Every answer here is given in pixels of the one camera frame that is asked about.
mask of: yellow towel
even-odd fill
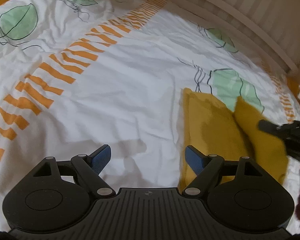
[[[234,118],[249,136],[256,162],[282,184],[288,165],[283,141],[257,128],[258,122],[262,119],[266,120],[266,118],[256,108],[245,102],[242,97],[237,98]]]
[[[258,130],[257,123],[264,117],[256,108],[238,97],[235,112],[232,113],[215,96],[186,88],[183,91],[183,109],[185,147],[193,145],[205,155],[217,154],[225,160],[237,161],[240,156],[254,157],[255,154],[257,163],[282,182],[288,162],[284,144],[278,138]],[[183,162],[180,190],[196,177],[186,164],[184,155]],[[222,183],[231,179],[225,177]]]

